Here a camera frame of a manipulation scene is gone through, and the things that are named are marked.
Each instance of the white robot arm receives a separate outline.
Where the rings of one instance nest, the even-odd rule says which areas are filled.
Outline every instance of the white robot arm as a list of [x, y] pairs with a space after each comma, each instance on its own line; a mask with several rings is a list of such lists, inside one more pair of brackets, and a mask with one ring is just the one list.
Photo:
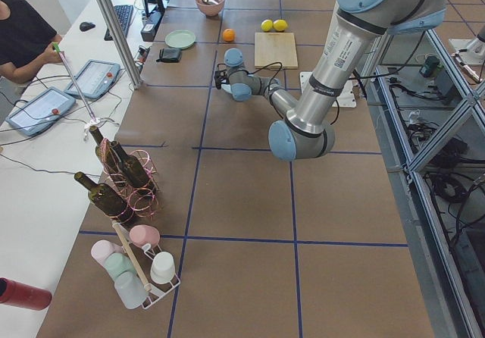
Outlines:
[[332, 149], [333, 128], [324, 118], [373, 39], [386, 31], [428, 30], [438, 26], [445, 14], [445, 0], [337, 2], [335, 29], [299, 100], [277, 80], [250, 76], [238, 49], [226, 52], [227, 69], [216, 72], [216, 85], [220, 87], [226, 80], [235, 100], [243, 102], [252, 95], [263, 95], [281, 115], [283, 120], [274, 122], [268, 135], [271, 151], [279, 159], [317, 158]]

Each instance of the cup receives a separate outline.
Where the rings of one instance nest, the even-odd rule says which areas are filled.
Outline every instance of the cup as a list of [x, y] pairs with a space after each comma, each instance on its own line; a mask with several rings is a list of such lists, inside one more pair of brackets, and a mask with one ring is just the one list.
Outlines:
[[91, 256], [103, 266], [106, 258], [113, 255], [115, 252], [123, 253], [123, 247], [116, 243], [109, 242], [106, 239], [101, 239], [92, 245]]
[[174, 257], [168, 252], [157, 253], [153, 258], [150, 277], [155, 283], [170, 283], [175, 276]]
[[130, 259], [122, 253], [115, 252], [106, 258], [103, 267], [115, 281], [123, 272], [130, 271], [136, 275], [136, 270]]
[[52, 294], [47, 290], [0, 278], [1, 304], [32, 310], [43, 310], [49, 306], [51, 300]]
[[128, 309], [138, 308], [149, 296], [142, 281], [131, 271], [125, 271], [118, 276], [114, 281], [114, 288]]
[[130, 239], [136, 247], [142, 248], [149, 243], [153, 248], [160, 243], [160, 232], [155, 227], [139, 224], [131, 229]]

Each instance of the hand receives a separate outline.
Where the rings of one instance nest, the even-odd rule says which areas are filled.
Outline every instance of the hand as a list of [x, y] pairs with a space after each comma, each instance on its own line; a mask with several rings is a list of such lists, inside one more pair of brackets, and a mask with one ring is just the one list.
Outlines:
[[58, 54], [57, 51], [54, 50], [53, 44], [54, 44], [53, 42], [48, 44], [48, 46], [45, 48], [44, 52], [42, 53], [42, 57], [44, 59], [45, 64], [62, 62], [61, 56]]

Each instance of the cutting board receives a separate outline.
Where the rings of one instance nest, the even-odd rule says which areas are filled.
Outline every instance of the cutting board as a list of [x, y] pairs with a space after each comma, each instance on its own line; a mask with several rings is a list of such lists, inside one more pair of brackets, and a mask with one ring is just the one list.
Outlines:
[[[255, 68], [280, 61], [283, 69], [298, 69], [294, 33], [255, 33]], [[279, 64], [268, 69], [278, 69]]]

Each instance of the red can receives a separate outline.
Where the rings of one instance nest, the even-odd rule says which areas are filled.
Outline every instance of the red can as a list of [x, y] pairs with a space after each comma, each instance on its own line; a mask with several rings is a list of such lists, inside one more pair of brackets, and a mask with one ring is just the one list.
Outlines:
[[3, 277], [0, 278], [1, 304], [32, 310], [43, 310], [49, 306], [51, 300], [52, 294], [47, 290]]

